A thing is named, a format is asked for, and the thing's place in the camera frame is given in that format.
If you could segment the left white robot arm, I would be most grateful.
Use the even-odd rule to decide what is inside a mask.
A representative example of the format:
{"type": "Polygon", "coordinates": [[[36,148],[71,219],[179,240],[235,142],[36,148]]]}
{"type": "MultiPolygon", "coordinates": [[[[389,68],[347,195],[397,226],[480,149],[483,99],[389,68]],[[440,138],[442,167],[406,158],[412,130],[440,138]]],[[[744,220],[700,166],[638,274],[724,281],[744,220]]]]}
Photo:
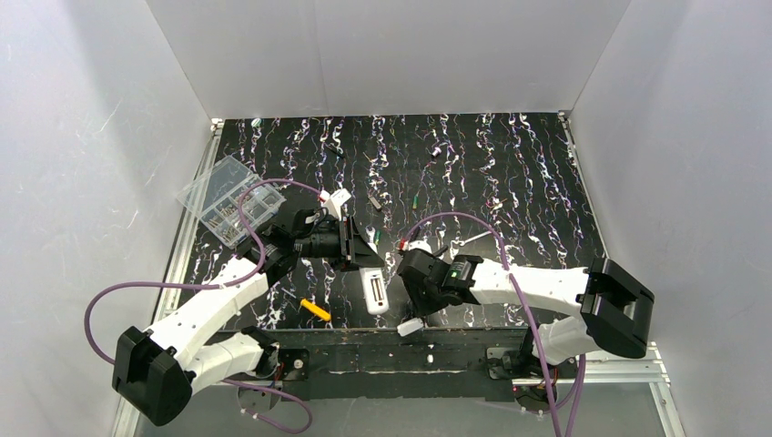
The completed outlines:
{"type": "Polygon", "coordinates": [[[279,342],[257,327],[226,340],[211,337],[252,301],[292,272],[299,259],[324,259],[334,269],[356,271],[366,297],[385,294],[385,265],[353,217],[325,208],[280,212],[258,229],[218,278],[166,318],[144,330],[130,327],[117,341],[113,389],[157,426],[175,419],[192,396],[233,375],[277,378],[279,342]]]}

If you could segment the white battery cover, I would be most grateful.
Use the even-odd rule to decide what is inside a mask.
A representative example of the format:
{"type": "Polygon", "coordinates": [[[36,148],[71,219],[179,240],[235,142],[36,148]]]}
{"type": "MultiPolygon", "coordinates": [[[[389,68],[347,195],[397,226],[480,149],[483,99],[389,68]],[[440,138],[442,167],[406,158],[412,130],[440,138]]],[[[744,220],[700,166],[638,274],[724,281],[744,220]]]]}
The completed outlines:
{"type": "Polygon", "coordinates": [[[424,328],[424,322],[420,318],[412,318],[397,326],[397,332],[401,337],[406,337],[424,328]]]}

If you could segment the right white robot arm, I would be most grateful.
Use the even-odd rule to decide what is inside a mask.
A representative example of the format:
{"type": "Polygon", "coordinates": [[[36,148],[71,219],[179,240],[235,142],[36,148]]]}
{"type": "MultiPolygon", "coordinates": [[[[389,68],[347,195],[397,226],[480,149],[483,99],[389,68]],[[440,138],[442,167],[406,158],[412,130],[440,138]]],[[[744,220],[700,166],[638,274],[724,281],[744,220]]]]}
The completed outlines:
{"type": "Polygon", "coordinates": [[[587,268],[540,269],[467,254],[446,262],[410,249],[397,274],[420,316],[461,304],[515,304],[562,314],[539,323],[524,347],[550,365],[593,351],[627,359],[646,355],[655,295],[611,259],[596,258],[587,268]]]}

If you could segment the white remote control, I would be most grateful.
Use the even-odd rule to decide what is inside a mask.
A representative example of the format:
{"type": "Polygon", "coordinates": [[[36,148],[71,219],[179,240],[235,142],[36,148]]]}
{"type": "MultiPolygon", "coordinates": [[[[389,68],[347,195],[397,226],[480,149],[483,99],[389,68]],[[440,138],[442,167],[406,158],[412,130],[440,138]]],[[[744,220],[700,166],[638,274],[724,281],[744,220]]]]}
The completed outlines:
{"type": "Polygon", "coordinates": [[[370,315],[385,313],[390,305],[382,270],[378,268],[360,269],[362,291],[367,311],[370,315]]]}

